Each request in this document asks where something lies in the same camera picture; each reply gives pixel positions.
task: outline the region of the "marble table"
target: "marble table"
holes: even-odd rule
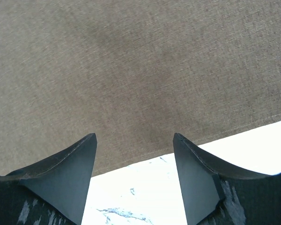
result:
[[[200,147],[246,169],[281,173],[281,122]],[[93,177],[82,225],[93,224],[187,225],[174,155]]]

